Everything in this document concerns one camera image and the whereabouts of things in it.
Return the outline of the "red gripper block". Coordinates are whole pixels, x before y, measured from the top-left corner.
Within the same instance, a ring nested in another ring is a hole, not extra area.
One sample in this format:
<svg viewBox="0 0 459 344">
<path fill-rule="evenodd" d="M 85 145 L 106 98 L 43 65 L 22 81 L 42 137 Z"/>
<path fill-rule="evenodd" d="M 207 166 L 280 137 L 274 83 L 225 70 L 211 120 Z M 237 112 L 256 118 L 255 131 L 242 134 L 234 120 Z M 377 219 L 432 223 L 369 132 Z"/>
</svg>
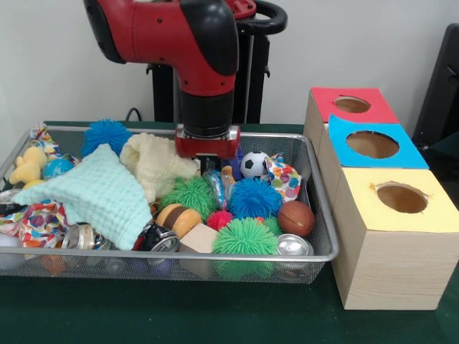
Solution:
<svg viewBox="0 0 459 344">
<path fill-rule="evenodd" d="M 200 172 L 218 169 L 218 158 L 234 158 L 240 143 L 240 127 L 232 125 L 223 135 L 216 138 L 198 138 L 188 134 L 183 124 L 178 124 L 175 132 L 176 152 L 182 158 L 199 156 Z"/>
</svg>

